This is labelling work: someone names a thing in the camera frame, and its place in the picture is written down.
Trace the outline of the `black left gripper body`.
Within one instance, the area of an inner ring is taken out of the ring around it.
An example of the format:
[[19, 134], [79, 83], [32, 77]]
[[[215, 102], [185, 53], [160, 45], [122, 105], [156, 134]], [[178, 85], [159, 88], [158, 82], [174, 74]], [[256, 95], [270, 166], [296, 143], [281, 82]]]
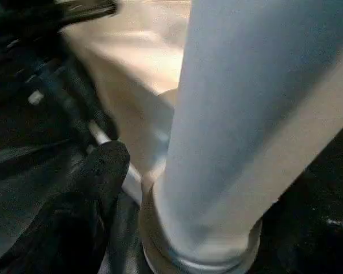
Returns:
[[117, 10], [118, 1], [0, 1], [0, 37], [57, 31]]

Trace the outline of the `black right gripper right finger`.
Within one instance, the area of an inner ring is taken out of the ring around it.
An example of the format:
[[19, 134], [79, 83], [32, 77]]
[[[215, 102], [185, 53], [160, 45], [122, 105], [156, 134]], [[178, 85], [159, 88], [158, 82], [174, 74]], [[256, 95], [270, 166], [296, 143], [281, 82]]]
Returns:
[[293, 184], [262, 218], [253, 273], [343, 273], [343, 204], [322, 184]]

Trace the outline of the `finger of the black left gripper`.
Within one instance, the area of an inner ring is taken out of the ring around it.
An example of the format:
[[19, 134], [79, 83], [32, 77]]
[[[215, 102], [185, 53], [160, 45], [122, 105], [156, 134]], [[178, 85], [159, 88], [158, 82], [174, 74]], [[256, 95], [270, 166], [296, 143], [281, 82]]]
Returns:
[[80, 60], [55, 58], [46, 62], [44, 68], [49, 72], [49, 80], [58, 85], [54, 97], [81, 143], [95, 142], [89, 129], [91, 121], [111, 140], [119, 138], [114, 117], [103, 109], [94, 80]]

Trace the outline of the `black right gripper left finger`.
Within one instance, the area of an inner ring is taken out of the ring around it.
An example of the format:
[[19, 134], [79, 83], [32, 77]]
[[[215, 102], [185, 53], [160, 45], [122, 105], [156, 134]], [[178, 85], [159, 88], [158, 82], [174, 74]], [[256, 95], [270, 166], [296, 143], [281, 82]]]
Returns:
[[0, 257], [0, 273], [98, 273], [129, 164], [120, 141], [93, 150]]

